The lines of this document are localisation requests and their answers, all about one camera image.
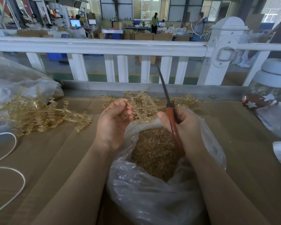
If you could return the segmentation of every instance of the cardboard table surface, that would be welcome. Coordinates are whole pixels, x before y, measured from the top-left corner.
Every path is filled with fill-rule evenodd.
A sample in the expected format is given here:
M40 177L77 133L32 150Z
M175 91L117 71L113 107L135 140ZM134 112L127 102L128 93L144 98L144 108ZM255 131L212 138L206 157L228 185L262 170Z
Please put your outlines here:
M65 97L60 106L63 100L69 101L71 110L86 110L92 114L92 123L79 133L73 123L64 122L49 131L35 132L19 139L15 151L2 160L0 166L21 171L26 186L0 211L0 225L30 224L93 143L105 99ZM272 143L279 139L240 102L204 101L198 102L198 106L201 108L198 115L204 118L225 151L226 172L271 224L281 225L281 165L272 149ZM0 149L0 157L10 150L11 141ZM0 206L21 186L18 174L0 170ZM101 205L98 224L131 224L105 193Z

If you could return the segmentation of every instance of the scissors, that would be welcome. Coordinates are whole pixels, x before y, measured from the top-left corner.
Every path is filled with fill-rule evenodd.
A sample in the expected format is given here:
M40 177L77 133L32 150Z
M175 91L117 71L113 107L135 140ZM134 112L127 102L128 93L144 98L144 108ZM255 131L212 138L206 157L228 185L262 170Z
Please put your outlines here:
M182 142L181 142L181 139L180 139L180 136L178 134L177 127L176 127L176 123L180 124L182 121L177 116L174 102L170 100L167 87L165 86L165 81L163 79L163 76L161 74L161 71L160 71L160 68L159 68L158 65L157 65L157 69L158 69L158 72L159 72L159 76L160 76L160 79L161 79L163 90L165 91L165 97L167 99L167 112L168 112L168 117L169 117L170 124L171 124L172 134L173 134L173 137L174 137L175 147L180 153L184 154Z

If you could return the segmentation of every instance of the white railing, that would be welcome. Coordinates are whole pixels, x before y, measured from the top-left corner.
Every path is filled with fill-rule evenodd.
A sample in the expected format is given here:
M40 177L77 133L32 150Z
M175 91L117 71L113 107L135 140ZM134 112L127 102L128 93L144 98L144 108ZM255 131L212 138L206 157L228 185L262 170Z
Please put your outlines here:
M67 53L74 80L88 81L83 54L104 54L108 82L115 82L114 56L117 57L119 82L128 83L128 55L141 55L141 82L149 83L150 56L162 56L161 73L169 83L172 57L178 56L175 84L183 84L188 57L203 57L198 85L221 85L236 50L260 50L244 86L260 69L270 51L281 51L281 44L238 43L247 30L237 17L224 18L212 26L208 42L53 39L36 37L0 37L0 52L25 52L31 66L45 73L38 53Z

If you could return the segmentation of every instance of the jar lid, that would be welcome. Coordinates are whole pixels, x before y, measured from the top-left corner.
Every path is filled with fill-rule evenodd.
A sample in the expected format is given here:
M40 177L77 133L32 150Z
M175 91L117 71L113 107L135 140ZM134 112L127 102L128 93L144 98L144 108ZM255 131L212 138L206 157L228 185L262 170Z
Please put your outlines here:
M259 70L256 72L255 76L253 77L252 81L255 81L257 83L275 87L275 88L281 88L281 75L275 75L268 72L264 72L262 70Z
M264 61L261 66L261 70L281 75L281 59L278 58L268 58Z

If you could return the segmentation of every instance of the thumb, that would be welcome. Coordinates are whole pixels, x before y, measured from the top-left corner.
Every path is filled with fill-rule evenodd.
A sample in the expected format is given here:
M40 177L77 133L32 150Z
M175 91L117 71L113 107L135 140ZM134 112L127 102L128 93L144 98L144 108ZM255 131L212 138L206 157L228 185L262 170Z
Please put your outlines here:
M166 113L160 111L160 112L158 112L157 117L160 119L163 127L167 128L170 132L172 132L168 115Z
M122 113L122 111L125 109L126 107L126 103L121 101L118 105L116 105L114 108L110 109L108 112L107 112L107 115L110 116L110 117L115 117L119 114Z

